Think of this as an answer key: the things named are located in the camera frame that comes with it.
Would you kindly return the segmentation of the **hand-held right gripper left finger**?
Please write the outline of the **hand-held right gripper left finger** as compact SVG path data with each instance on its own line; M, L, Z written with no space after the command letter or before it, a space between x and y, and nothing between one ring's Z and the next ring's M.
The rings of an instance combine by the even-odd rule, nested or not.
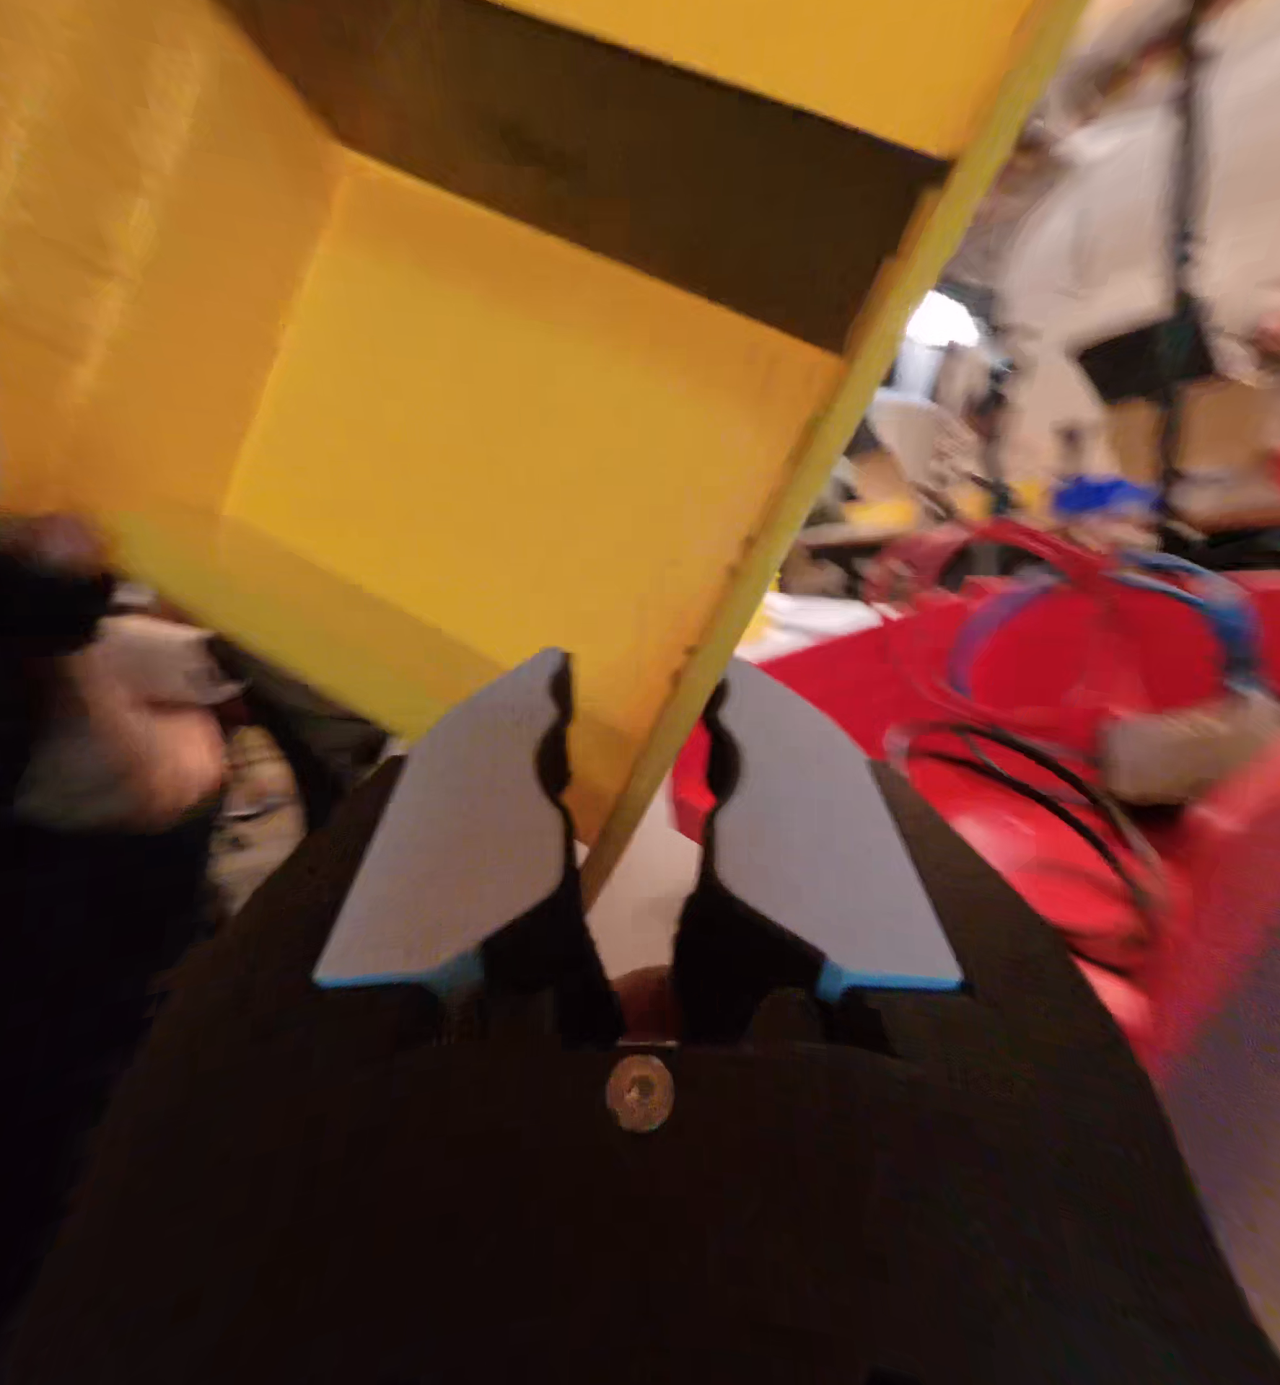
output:
M572 861L546 737L571 721L571 668L544 649L445 712L404 757L313 969L321 990L485 975L492 935L546 903Z

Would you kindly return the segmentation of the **red plastic bin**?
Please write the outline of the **red plastic bin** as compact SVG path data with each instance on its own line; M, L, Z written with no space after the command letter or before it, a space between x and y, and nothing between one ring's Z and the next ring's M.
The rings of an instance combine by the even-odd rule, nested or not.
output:
M1280 1055L1280 575L1175 560L1000 580L761 667L911 788L1056 929L1160 1088ZM674 984L684 1029L742 1038L777 991L773 944L703 867L703 715L674 770L702 845ZM818 999L826 1009L839 999Z

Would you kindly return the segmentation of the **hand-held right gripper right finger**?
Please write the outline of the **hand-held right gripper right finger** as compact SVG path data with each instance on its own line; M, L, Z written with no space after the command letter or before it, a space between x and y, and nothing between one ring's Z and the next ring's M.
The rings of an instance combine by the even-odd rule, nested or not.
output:
M733 661L703 715L703 867L773 944L774 987L966 985L869 757L764 668Z

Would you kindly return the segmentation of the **yellow plastic bin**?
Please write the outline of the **yellow plastic bin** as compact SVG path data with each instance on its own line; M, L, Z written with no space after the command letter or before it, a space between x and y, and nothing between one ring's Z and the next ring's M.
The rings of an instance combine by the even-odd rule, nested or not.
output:
M405 739L566 650L594 898L1082 9L0 1L0 507Z

